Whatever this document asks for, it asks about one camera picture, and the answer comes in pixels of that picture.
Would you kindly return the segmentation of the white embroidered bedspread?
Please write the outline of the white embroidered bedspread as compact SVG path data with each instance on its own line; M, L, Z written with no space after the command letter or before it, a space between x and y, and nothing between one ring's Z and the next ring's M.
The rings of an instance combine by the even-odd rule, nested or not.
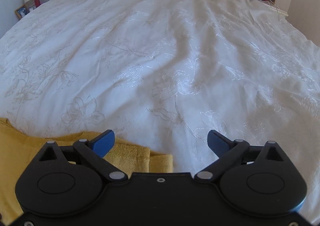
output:
M319 47L257 0L50 0L1 38L1 116L41 138L112 129L197 172L210 130L276 141L319 223Z

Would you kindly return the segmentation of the right white nightstand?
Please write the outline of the right white nightstand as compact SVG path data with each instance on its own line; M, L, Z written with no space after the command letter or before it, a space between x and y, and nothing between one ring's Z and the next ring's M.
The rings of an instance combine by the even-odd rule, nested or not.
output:
M278 7L275 3L273 4L271 2L262 1L262 0L257 0L257 1L259 1L259 2L263 3L264 5L268 6L272 11L278 13L279 15L281 15L281 16L283 16L285 18L287 18L289 16L289 14L286 11L281 10L281 8Z

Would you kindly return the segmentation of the red box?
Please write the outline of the red box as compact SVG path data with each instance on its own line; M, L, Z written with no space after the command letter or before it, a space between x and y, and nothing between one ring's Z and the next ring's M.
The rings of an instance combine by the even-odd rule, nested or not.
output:
M40 0L33 0L34 1L34 5L36 6L36 8L38 8L41 5Z

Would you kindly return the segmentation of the wooden photo frame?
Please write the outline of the wooden photo frame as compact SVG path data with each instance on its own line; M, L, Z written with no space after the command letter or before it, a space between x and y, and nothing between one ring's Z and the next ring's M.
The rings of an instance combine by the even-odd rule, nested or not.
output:
M29 14L29 9L28 7L24 4L20 6L18 9L15 10L15 14L18 17L18 19L22 19L25 17L27 14Z

